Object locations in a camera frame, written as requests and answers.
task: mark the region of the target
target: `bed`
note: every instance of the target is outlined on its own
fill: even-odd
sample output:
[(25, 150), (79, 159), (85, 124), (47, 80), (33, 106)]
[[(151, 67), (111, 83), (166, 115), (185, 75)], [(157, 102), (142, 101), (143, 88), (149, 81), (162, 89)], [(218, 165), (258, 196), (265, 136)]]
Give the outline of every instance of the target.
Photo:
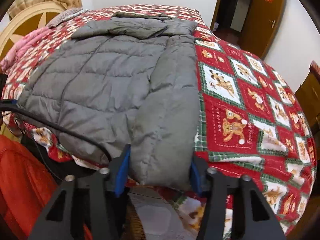
[[(7, 70), (2, 98), (18, 99), (38, 66), (78, 28), (92, 20), (108, 20), (116, 12), (164, 13), (198, 24), (193, 33), (200, 103), (195, 154), (228, 176), (251, 176), (288, 234), (301, 218), (315, 181), (316, 147), (309, 125), (294, 93), (276, 70), (250, 52), (214, 36), (195, 9), (136, 4), (83, 13), (53, 28)], [(8, 128), (19, 134), (15, 117), (4, 114)], [(92, 169), (102, 167), (68, 152), (49, 129), (26, 122), (24, 125), (47, 149), (52, 160), (74, 160)], [(205, 200), (192, 192), (181, 194), (164, 187), (156, 190), (196, 234)], [(232, 198), (229, 197), (224, 239), (230, 237), (231, 225)]]

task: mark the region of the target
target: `screw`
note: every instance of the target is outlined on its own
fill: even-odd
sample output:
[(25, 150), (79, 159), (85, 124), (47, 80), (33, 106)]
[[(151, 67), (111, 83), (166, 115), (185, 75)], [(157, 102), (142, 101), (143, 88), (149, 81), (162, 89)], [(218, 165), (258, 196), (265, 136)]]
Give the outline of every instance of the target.
[(214, 167), (207, 168), (207, 173), (209, 173), (209, 174), (216, 174), (217, 172), (218, 172), (218, 170)]
[(110, 170), (108, 168), (102, 168), (99, 170), (101, 174), (109, 174)]
[(64, 179), (68, 182), (71, 182), (75, 179), (75, 176), (70, 174), (70, 175), (67, 175)]
[(251, 180), (251, 177), (250, 177), (249, 175), (245, 174), (245, 175), (242, 176), (242, 179), (243, 179), (244, 181), (248, 182), (248, 181)]

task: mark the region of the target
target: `patterned blanket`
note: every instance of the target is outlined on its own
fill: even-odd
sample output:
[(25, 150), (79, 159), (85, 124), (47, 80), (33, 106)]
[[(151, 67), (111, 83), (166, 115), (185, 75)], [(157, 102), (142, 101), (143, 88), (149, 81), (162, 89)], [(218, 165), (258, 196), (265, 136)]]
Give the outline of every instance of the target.
[[(305, 116), (276, 70), (255, 55), (214, 36), (197, 10), (128, 5), (88, 11), (52, 29), (7, 71), (9, 78), (3, 98), (17, 99), (37, 66), (79, 27), (90, 20), (109, 19), (115, 12), (165, 13), (198, 23), (194, 36), (201, 111), (195, 154), (228, 176), (250, 175), (288, 234), (305, 210), (316, 175), (315, 143)], [(4, 122), (17, 132), (13, 115), (4, 117)], [(53, 160), (74, 159), (79, 165), (98, 168), (66, 152), (46, 128), (26, 126)], [(192, 192), (156, 190), (196, 234), (205, 200)], [(224, 238), (228, 239), (232, 225), (231, 196), (227, 199), (225, 222)]]

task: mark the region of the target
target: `red-orange garment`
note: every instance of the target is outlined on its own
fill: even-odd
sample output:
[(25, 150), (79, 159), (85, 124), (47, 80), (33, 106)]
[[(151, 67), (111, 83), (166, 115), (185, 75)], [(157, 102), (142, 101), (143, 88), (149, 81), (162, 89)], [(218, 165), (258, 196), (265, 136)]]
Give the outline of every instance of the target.
[[(0, 215), (19, 240), (27, 239), (57, 185), (23, 145), (0, 135)], [(86, 239), (92, 239), (85, 227)]]

